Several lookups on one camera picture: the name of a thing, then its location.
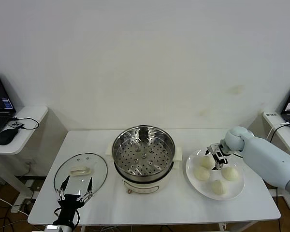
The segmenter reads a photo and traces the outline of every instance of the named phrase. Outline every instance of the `white wall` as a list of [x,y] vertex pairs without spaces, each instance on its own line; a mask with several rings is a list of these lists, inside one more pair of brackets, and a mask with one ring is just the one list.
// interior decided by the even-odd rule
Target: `white wall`
[[0,0],[0,73],[68,130],[249,126],[290,90],[290,0]]

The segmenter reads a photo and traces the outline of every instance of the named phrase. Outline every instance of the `white table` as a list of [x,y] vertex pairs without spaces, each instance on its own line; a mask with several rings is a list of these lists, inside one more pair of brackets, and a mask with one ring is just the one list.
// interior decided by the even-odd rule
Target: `white table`
[[109,143],[120,130],[70,131],[47,175],[28,222],[51,224],[56,220],[53,214],[59,207],[53,185],[56,171],[72,156],[85,152],[102,155],[107,160],[109,172],[101,189],[79,209],[80,225],[239,222],[233,231],[242,231],[257,221],[279,218],[280,212],[263,180],[244,163],[246,185],[241,195],[233,200],[211,200],[189,184],[183,172],[188,155],[200,147],[219,142],[226,131],[227,129],[167,130],[176,146],[182,147],[183,164],[180,169],[172,170],[170,182],[164,189],[148,195],[127,194],[111,158],[105,155]]
[[[48,109],[46,106],[24,106],[17,107],[16,114],[14,115],[17,118],[26,118],[31,117],[37,120],[39,123],[42,121],[44,116],[46,115]],[[36,122],[32,120],[19,120],[18,122],[22,122],[24,127],[33,128],[36,127]],[[6,126],[3,130],[11,128],[10,126]],[[0,145],[0,155],[15,155],[19,153],[23,147],[26,145],[29,138],[32,136],[35,130],[19,130],[18,134],[15,138],[7,145]],[[5,166],[0,162],[0,182],[8,182],[11,186],[13,186],[17,191],[20,192],[18,198],[15,201],[15,205],[22,204],[25,198],[30,198],[32,196],[32,191],[28,188],[32,185],[33,181],[29,180],[24,185],[20,180],[18,180]]]

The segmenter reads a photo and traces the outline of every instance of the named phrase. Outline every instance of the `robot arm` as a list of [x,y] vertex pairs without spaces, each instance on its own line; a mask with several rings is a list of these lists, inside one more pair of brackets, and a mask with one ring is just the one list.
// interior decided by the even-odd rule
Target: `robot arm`
[[222,154],[238,152],[267,183],[290,192],[290,155],[286,152],[265,139],[255,137],[243,127],[229,130],[218,147]]

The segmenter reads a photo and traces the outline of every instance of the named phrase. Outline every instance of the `cable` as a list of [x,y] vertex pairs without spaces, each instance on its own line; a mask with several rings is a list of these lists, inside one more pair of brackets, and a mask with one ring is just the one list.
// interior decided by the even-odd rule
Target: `cable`
[[[30,199],[29,199],[29,202],[30,202],[30,201],[32,200],[32,198],[33,198],[34,190],[32,189],[32,187],[28,187],[28,188],[31,189],[31,191],[32,191],[32,195],[31,195],[31,197],[30,197]],[[14,201],[16,200],[17,196],[18,196],[18,195],[16,195],[16,196],[14,197],[14,199],[12,200],[12,202],[14,202]],[[22,205],[26,205],[26,204],[28,204],[28,203],[15,204],[15,205],[13,205],[13,206],[22,206]],[[0,205],[0,208],[11,208],[11,206],[1,206],[1,205]]]
[[76,227],[78,226],[78,224],[79,224],[79,219],[80,219],[80,216],[79,216],[79,212],[78,212],[78,210],[76,210],[76,214],[77,214],[77,223],[75,224],[73,230],[75,230]]
[[5,228],[5,227],[7,227],[7,226],[10,226],[10,225],[13,225],[13,224],[15,224],[15,223],[19,223],[19,222],[21,222],[21,221],[25,221],[25,222],[27,222],[27,220],[19,220],[19,221],[15,221],[15,222],[12,222],[12,223],[10,223],[10,224],[7,224],[7,225],[5,225],[5,226],[1,226],[0,227],[0,230],[2,229],[2,228]]
[[100,226],[100,229],[98,229],[98,230],[96,230],[96,229],[92,229],[92,228],[88,228],[90,231],[101,231],[101,227],[102,226]]
[[272,140],[273,140],[273,138],[274,138],[274,135],[275,135],[276,131],[277,131],[278,129],[282,128],[282,127],[287,127],[287,126],[289,126],[289,124],[286,124],[286,125],[283,125],[283,126],[278,127],[278,128],[273,132],[272,137],[271,137],[271,140],[270,140],[270,143],[272,142]]
[[171,232],[174,232],[174,230],[172,230],[168,225],[162,225],[161,227],[160,227],[160,232],[162,232],[162,228],[164,227],[164,226],[166,226]]
[[237,156],[237,157],[239,157],[239,158],[243,158],[242,156],[239,156],[239,155],[237,155],[237,154],[235,154],[235,153],[233,153],[233,155],[235,155],[235,156]]
[[21,175],[20,177],[18,177],[18,179],[20,179],[20,178],[22,178],[23,176],[27,175],[30,171],[31,171],[31,162],[29,163],[29,170],[28,170],[25,174],[23,174],[23,175]]
[[8,203],[7,201],[5,201],[5,200],[3,200],[3,199],[1,199],[1,198],[0,198],[0,200],[3,201],[3,202],[5,202],[5,203],[7,203],[8,205],[10,205],[12,208],[16,209],[18,212],[20,212],[20,213],[22,213],[22,214],[24,214],[24,215],[26,215],[26,216],[29,217],[28,214],[24,213],[23,211],[18,210],[16,207],[14,207],[13,205],[11,205],[11,204]]
[[[8,219],[9,223],[11,224],[11,220],[9,217],[7,217],[8,213],[9,213],[10,209],[8,209],[5,213],[5,216],[4,216],[4,220],[3,220],[3,226],[5,226],[5,220]],[[11,224],[11,228],[12,228],[12,232],[14,232],[14,227],[13,227],[13,224]]]
[[59,208],[57,208],[57,209],[54,210],[54,214],[55,214],[57,217],[59,217],[59,215],[57,214],[57,211],[60,210],[60,209],[61,209],[61,207],[59,207]]
[[25,129],[25,130],[35,130],[35,129],[37,129],[40,126],[39,122],[37,120],[31,118],[31,117],[25,117],[25,118],[13,117],[13,118],[10,119],[10,121],[18,121],[18,120],[26,120],[26,119],[30,119],[32,121],[35,121],[38,125],[35,128],[25,128],[23,126],[18,127],[18,128]]
[[103,232],[103,231],[106,231],[106,230],[112,230],[112,231],[114,231],[113,228],[117,228],[117,226],[112,226],[112,227],[104,226],[104,227],[100,230],[100,232]]
[[278,124],[273,125],[272,128],[270,129],[270,132],[267,134],[267,137],[266,137],[265,140],[267,140],[267,139],[269,138],[269,136],[270,136],[272,130],[273,130],[276,126],[279,126],[279,125],[289,125],[289,123],[288,123],[288,122],[282,122],[282,123],[278,123]]

